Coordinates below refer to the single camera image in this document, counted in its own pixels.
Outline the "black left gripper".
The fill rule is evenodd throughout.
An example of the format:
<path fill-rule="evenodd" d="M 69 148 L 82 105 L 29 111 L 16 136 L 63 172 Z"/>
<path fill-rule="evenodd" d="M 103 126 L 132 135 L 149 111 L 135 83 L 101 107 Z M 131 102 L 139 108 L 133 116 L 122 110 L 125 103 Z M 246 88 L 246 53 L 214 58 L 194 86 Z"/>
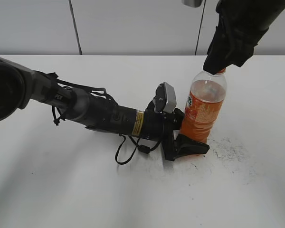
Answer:
<path fill-rule="evenodd" d="M 183 134 L 178 134 L 175 138 L 174 131 L 180 130 L 183 119 L 184 112 L 180 109 L 174 109 L 171 114 L 163 113 L 161 147 L 165 160 L 175 161 L 176 158 L 206 154 L 209 151 L 209 145 L 206 143 L 195 141 Z"/>

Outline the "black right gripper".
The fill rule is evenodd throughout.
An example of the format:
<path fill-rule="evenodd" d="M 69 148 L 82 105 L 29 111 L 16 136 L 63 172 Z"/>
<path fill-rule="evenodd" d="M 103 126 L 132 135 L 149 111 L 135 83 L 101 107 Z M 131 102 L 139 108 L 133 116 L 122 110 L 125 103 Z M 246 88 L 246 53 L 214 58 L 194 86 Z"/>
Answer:
<path fill-rule="evenodd" d="M 202 69 L 217 74 L 230 65 L 243 66 L 259 40 L 260 31 L 234 26 L 226 14 L 220 14 Z"/>

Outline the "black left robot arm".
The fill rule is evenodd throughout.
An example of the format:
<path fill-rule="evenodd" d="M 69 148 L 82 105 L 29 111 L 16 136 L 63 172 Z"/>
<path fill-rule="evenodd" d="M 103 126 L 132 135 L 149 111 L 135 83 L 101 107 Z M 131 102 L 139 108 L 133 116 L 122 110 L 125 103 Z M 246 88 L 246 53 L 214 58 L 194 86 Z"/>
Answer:
<path fill-rule="evenodd" d="M 24 109 L 30 100 L 50 105 L 56 125 L 70 120 L 89 130 L 115 133 L 145 154 L 152 148 L 139 141 L 154 141 L 168 161 L 209 150 L 203 142 L 174 134 L 181 128 L 184 113 L 176 108 L 175 91 L 168 83 L 159 84 L 155 97 L 140 111 L 120 106 L 103 87 L 66 82 L 55 73 L 31 70 L 0 57 L 0 121 Z"/>

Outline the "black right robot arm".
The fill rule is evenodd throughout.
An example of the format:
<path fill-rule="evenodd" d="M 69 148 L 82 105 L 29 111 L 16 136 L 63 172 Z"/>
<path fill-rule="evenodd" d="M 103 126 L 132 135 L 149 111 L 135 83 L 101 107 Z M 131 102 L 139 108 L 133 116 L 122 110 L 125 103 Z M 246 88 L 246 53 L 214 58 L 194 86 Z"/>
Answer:
<path fill-rule="evenodd" d="M 230 65 L 243 66 L 284 9 L 285 0 L 219 1 L 218 25 L 203 70 L 214 75 Z"/>

